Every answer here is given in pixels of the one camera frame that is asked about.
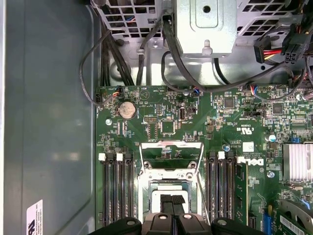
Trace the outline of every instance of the white label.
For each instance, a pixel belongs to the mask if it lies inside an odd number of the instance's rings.
[[[243,152],[254,152],[254,142],[243,142]]]
[[[286,220],[284,217],[280,216],[280,222],[285,225],[287,228],[289,228],[291,231],[293,231],[297,235],[305,235],[304,232],[297,228],[295,225],[290,223],[288,220]]]
[[[26,235],[43,235],[43,201],[35,203],[26,211]]]

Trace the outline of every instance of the ram slot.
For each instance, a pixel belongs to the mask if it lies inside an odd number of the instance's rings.
[[[103,164],[103,226],[110,224],[110,179],[109,179],[109,166],[107,163]]]
[[[218,217],[225,217],[226,210],[226,166],[225,160],[218,160]]]
[[[133,181],[134,181],[134,167],[133,167],[133,161],[132,159],[126,160],[126,166],[127,166],[127,178],[128,178],[128,192],[127,192],[127,211],[128,211],[128,217],[133,217],[133,211],[134,211],[134,202],[133,202]]]
[[[227,218],[234,218],[235,161],[227,159]]]
[[[119,162],[119,218],[125,218],[125,162]]]
[[[111,179],[111,185],[112,185],[112,220],[113,222],[117,221],[117,163],[114,161],[114,163],[111,164],[111,170],[112,170],[112,179]]]
[[[207,204],[210,221],[217,218],[216,203],[218,197],[217,188],[217,161],[214,158],[208,160],[207,166]]]

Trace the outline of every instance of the gray case wall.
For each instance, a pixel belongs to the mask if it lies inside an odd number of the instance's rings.
[[[26,210],[43,199],[44,235],[85,235],[95,225],[94,110],[78,66],[99,24],[78,0],[6,8],[4,234],[26,234]],[[89,88],[95,64],[85,65]]]

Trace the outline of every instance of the heatsink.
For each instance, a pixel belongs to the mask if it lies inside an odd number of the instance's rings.
[[[284,180],[312,182],[313,144],[284,144]]]

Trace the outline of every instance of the motherboard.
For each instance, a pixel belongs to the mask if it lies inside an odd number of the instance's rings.
[[[258,94],[273,99],[290,89],[259,86]],[[165,195],[178,195],[185,213],[210,221],[228,217],[266,234],[308,234],[291,229],[282,206],[313,205],[307,90],[261,101],[247,87],[99,88],[99,101],[113,98],[96,109],[97,228],[127,216],[143,222],[163,210]]]

